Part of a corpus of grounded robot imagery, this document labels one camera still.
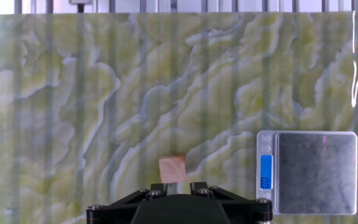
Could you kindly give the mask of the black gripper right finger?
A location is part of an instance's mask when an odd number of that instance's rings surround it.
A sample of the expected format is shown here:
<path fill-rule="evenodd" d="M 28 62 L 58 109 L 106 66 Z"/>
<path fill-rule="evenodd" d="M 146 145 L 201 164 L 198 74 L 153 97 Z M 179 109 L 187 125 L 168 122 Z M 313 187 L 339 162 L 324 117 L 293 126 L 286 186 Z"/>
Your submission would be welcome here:
<path fill-rule="evenodd" d="M 223 207 L 231 223 L 273 224 L 273 205 L 267 198 L 246 199 L 206 182 L 191 182 L 192 195 L 210 198 Z"/>

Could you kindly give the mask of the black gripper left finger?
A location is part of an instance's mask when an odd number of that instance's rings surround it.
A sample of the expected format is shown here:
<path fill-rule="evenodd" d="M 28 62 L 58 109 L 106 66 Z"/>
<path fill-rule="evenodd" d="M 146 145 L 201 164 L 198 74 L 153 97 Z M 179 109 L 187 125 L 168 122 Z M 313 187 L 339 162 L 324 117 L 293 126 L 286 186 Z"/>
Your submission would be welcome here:
<path fill-rule="evenodd" d="M 130 223 L 142 203 L 167 194 L 168 184 L 152 184 L 150 189 L 136 190 L 110 205 L 92 204 L 86 208 L 86 223 Z"/>

